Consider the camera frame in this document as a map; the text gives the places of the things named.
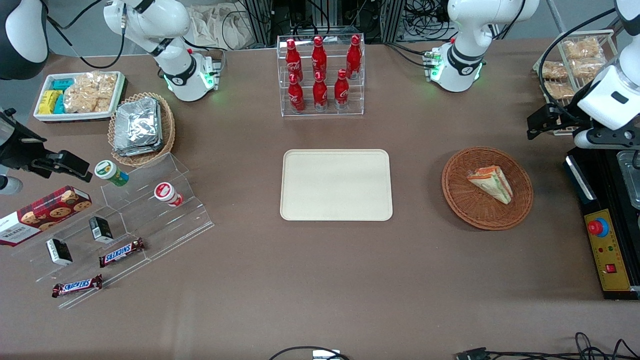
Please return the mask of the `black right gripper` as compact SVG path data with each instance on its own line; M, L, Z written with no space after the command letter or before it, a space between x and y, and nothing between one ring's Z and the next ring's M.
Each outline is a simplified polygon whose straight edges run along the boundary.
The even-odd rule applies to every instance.
M57 166L52 158L55 153L45 149L44 142L47 140L16 121L13 117L15 113L13 108L1 109L0 112L0 163L3 167L48 179L52 173L59 173L61 166L65 173L82 182L91 182L93 174L89 170L89 162L68 150L60 150Z

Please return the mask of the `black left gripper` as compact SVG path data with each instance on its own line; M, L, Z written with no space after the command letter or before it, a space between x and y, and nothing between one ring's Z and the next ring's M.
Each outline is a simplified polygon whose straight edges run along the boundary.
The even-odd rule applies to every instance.
M562 107L546 103L538 109L538 115L526 119L526 137L529 141L550 130L553 134L576 134L587 130L587 114L577 106Z

